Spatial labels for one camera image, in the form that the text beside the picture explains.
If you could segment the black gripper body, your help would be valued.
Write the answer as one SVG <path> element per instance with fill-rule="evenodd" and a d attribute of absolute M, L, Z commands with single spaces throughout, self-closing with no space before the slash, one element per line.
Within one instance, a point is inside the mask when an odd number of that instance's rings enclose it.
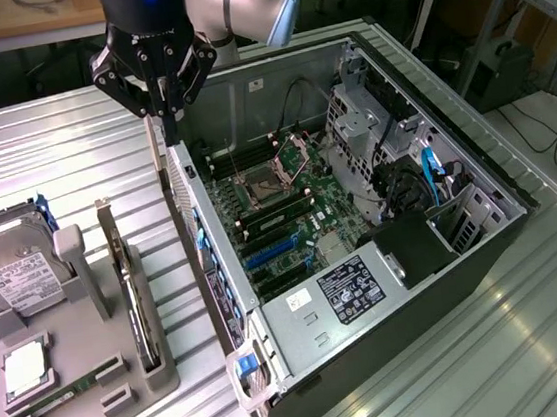
<path fill-rule="evenodd" d="M 105 51 L 112 68 L 128 71 L 143 79 L 142 60 L 136 55 L 144 48 L 154 72 L 164 74 L 167 51 L 180 78 L 196 73 L 193 54 L 195 29 L 187 16 L 184 0 L 100 0 L 106 24 Z"/>

